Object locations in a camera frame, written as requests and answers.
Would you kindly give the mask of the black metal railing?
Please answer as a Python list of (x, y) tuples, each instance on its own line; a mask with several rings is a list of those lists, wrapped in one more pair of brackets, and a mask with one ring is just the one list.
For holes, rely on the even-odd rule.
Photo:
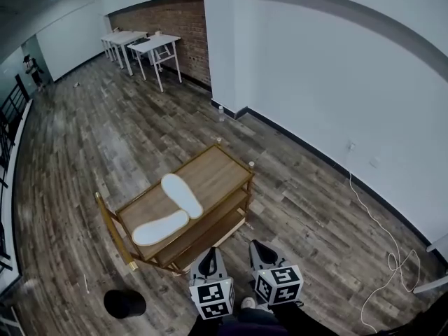
[(16, 257), (13, 194), (15, 163), (22, 130), (33, 100), (19, 75), (15, 86), (0, 101), (0, 276), (20, 274)]

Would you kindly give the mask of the person's right forearm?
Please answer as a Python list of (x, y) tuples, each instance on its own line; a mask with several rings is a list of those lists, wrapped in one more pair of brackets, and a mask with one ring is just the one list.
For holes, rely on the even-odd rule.
[(290, 336), (339, 336), (308, 316), (294, 302), (270, 305), (269, 309)]

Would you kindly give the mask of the white desk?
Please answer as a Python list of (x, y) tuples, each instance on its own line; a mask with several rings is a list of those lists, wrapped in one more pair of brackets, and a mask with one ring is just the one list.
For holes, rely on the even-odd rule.
[[(439, 249), (440, 247), (443, 247), (443, 246), (448, 246), (448, 233), (446, 235), (444, 235), (443, 237), (439, 238), (437, 241), (433, 242), (430, 246), (428, 246), (426, 248), (426, 251), (431, 252), (431, 251), (434, 251), (435, 249)], [(445, 284), (448, 284), (448, 270), (446, 271), (446, 274), (444, 277), (442, 277), (436, 281), (432, 281), (430, 283), (426, 283), (424, 285), (417, 286), (413, 290), (413, 294), (419, 294), (419, 293), (423, 293), (426, 291), (430, 291), (430, 290), (433, 290), (434, 288), (441, 287)]]

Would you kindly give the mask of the white slipper tan trim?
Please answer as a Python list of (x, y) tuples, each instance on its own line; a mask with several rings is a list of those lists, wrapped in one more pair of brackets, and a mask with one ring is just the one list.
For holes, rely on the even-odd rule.
[(164, 218), (144, 223), (132, 233), (132, 240), (139, 246), (152, 246), (173, 235), (188, 224), (189, 215), (178, 210)]
[(203, 207), (188, 184), (176, 174), (166, 174), (161, 179), (161, 186), (166, 196), (191, 219), (197, 219), (204, 213)]

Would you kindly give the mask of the black waste bin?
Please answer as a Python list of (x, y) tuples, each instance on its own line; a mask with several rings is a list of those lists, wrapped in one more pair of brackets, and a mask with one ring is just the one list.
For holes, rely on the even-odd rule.
[(141, 316), (146, 312), (146, 301), (135, 290), (109, 290), (104, 295), (106, 311), (116, 319)]

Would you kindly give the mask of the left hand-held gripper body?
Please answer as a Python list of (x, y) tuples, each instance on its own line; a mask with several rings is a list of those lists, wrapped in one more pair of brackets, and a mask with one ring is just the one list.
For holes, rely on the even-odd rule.
[(233, 312), (235, 289), (232, 277), (206, 279), (204, 276), (192, 274), (189, 290), (203, 320), (217, 319)]

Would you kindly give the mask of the person's legs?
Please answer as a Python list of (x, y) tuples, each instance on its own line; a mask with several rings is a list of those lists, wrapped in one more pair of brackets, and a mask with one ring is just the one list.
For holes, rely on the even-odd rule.
[(273, 313), (245, 308), (237, 316), (225, 317), (217, 336), (288, 336), (288, 332)]

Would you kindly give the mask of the white table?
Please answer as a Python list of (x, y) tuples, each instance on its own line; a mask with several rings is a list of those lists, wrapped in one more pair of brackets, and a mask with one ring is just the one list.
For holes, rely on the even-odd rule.
[(166, 34), (155, 34), (146, 38), (142, 43), (130, 44), (128, 48), (133, 50), (136, 54), (137, 62), (139, 64), (143, 79), (146, 80), (146, 75), (142, 65), (142, 55), (147, 54), (149, 60), (153, 63), (152, 66), (155, 71), (157, 82), (161, 92), (164, 92), (162, 82), (160, 80), (160, 72), (162, 70), (162, 63), (174, 59), (176, 64), (176, 71), (178, 74), (178, 81), (182, 83), (182, 77), (179, 67), (178, 54), (176, 50), (176, 42), (180, 41), (180, 36), (172, 36)]
[(118, 61), (119, 65), (122, 65), (120, 53), (119, 53), (119, 44), (117, 43), (118, 38), (120, 37), (119, 31), (114, 31), (110, 34), (107, 34), (101, 37), (101, 43), (103, 45), (106, 56), (113, 62)]
[(129, 75), (133, 75), (130, 61), (127, 56), (127, 46), (139, 39), (146, 38), (148, 33), (145, 31), (120, 31), (114, 33), (110, 38), (111, 46), (113, 47), (116, 58), (121, 69), (125, 67), (128, 70)]

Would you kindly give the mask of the wooden shoe rack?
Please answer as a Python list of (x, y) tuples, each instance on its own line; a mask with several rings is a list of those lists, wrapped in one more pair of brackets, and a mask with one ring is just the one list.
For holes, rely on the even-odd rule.
[(204, 213), (197, 219), (189, 217), (187, 225), (152, 246), (136, 245), (133, 231), (182, 210), (165, 195), (161, 179), (116, 211), (107, 207), (99, 193), (95, 195), (115, 247), (131, 270), (145, 263), (184, 274), (200, 253), (219, 246), (246, 220), (254, 173), (218, 144), (207, 147), (170, 174), (188, 184)]

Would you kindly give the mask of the person's left forearm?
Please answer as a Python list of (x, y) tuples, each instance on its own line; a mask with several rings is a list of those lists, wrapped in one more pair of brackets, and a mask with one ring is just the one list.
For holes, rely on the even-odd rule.
[(222, 324), (222, 318), (203, 319), (199, 315), (188, 336), (217, 336)]

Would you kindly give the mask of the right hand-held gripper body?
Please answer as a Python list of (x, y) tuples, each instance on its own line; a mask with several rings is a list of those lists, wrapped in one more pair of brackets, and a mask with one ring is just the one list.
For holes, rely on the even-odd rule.
[(299, 300), (303, 277), (297, 265), (260, 269), (252, 275), (255, 292), (269, 306)]

